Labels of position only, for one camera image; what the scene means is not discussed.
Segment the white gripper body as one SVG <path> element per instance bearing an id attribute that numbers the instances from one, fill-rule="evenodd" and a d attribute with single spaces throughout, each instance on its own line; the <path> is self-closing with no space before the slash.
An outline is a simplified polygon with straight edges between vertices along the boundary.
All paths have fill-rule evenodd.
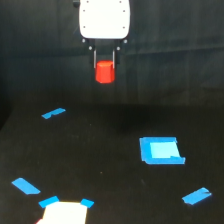
<path id="1" fill-rule="evenodd" d="M 130 31 L 130 0 L 73 0 L 78 9 L 82 42 L 93 50 L 97 40 L 113 40 L 115 49 L 127 42 Z"/>

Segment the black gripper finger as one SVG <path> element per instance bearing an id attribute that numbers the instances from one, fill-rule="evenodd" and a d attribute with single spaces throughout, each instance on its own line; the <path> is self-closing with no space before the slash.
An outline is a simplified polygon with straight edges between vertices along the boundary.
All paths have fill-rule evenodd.
<path id="1" fill-rule="evenodd" d="M 113 69 L 116 67 L 116 51 L 113 49 Z"/>
<path id="2" fill-rule="evenodd" d="M 93 51 L 93 67 L 96 68 L 96 61 L 97 61 L 97 52 L 96 49 Z"/>

